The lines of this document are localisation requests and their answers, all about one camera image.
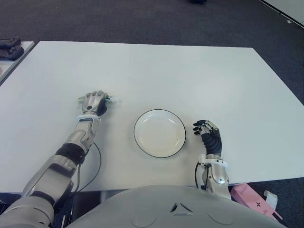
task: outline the robot forearm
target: robot forearm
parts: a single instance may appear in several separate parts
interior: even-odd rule
[[[106,93],[89,93],[84,97],[83,115],[62,147],[51,156],[25,186],[21,199],[14,202],[1,216],[0,228],[48,227],[53,224],[54,210],[67,199],[72,188],[71,178],[85,160],[100,118],[106,112]]]
[[[231,199],[227,163],[221,158],[222,140],[218,127],[208,120],[197,121],[194,126],[194,134],[201,135],[206,147],[206,156],[202,154],[199,157],[199,164],[204,169],[202,178],[206,191]]]

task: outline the silver robotic hand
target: silver robotic hand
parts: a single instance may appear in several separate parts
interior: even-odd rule
[[[222,140],[219,128],[209,120],[199,120],[193,124],[195,135],[201,135],[206,147],[206,156],[200,155],[198,165],[203,169],[203,181],[206,191],[231,199],[226,173],[227,163],[221,158]]]
[[[82,111],[84,114],[102,115],[106,112],[105,102],[108,94],[103,91],[88,93],[84,97]]]
[[[84,97],[83,114],[73,133],[25,186],[21,199],[1,216],[0,228],[48,227],[53,224],[54,210],[59,210],[73,188],[71,178],[85,160],[96,135],[100,117],[107,110],[107,93],[88,93]]]

